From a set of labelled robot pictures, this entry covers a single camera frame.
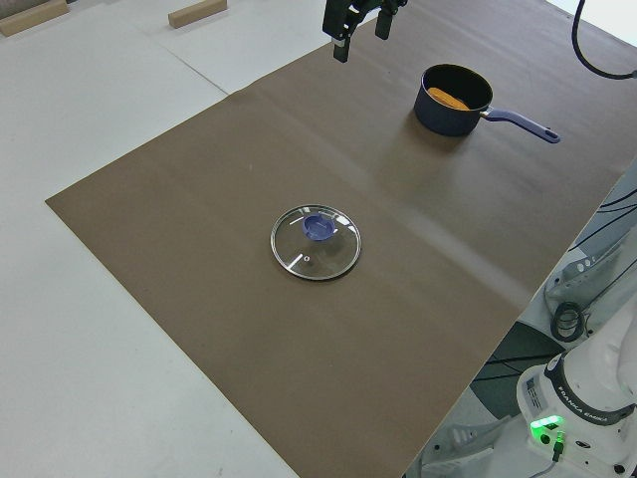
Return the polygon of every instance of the wooden block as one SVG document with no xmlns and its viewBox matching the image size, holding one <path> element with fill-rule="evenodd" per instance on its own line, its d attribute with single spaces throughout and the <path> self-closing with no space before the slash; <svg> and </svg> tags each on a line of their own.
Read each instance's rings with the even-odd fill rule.
<svg viewBox="0 0 637 478">
<path fill-rule="evenodd" d="M 228 8 L 227 0 L 204 0 L 168 14 L 168 23 L 173 28 L 183 27 Z"/>
<path fill-rule="evenodd" d="M 68 12 L 69 6 L 66 0 L 50 0 L 24 12 L 3 18 L 0 20 L 0 32 L 8 37 Z"/>
</svg>

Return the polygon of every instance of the pot lid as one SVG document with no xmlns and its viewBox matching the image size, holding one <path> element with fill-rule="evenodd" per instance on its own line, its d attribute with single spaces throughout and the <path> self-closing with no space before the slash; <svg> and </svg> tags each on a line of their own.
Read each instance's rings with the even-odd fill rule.
<svg viewBox="0 0 637 478">
<path fill-rule="evenodd" d="M 360 255 L 360 233 L 342 212 L 320 205 L 299 206 L 275 223 L 272 251 L 291 274 L 325 281 L 343 275 Z"/>
</svg>

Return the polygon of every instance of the green indicator light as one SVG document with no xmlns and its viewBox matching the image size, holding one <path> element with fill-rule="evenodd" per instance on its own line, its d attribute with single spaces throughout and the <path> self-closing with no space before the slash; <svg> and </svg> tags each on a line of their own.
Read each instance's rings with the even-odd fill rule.
<svg viewBox="0 0 637 478">
<path fill-rule="evenodd" d="M 542 428 L 544 426 L 549 426 L 549 425 L 557 425 L 562 422 L 563 422 L 563 418 L 561 416 L 551 415 L 551 416 L 548 416 L 547 418 L 542 418 L 540 420 L 532 421 L 531 430 Z"/>
</svg>

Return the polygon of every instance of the saucepan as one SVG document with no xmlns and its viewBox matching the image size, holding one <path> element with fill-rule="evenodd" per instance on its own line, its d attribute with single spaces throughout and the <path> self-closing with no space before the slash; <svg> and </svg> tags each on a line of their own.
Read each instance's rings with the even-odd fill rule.
<svg viewBox="0 0 637 478">
<path fill-rule="evenodd" d="M 436 65 L 422 75 L 414 111 L 425 126 L 447 136 L 468 134 L 484 118 L 509 121 L 544 141 L 559 142 L 550 128 L 519 113 L 493 108 L 493 95 L 489 82 L 476 72 L 459 65 Z"/>
</svg>

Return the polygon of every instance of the brown mat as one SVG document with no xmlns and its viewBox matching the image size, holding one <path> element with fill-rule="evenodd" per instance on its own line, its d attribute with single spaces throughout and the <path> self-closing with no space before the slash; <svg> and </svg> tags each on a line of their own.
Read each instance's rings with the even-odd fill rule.
<svg viewBox="0 0 637 478">
<path fill-rule="evenodd" d="M 587 73 L 569 29 L 541 1 L 412 0 L 388 42 L 365 26 L 346 65 L 319 49 L 48 203 L 303 478 L 398 477 L 635 152 L 635 85 Z M 582 48 L 637 64 L 588 26 Z M 563 142 L 424 129 L 444 62 Z M 273 257 L 304 203 L 358 225 L 345 277 Z"/>
</svg>

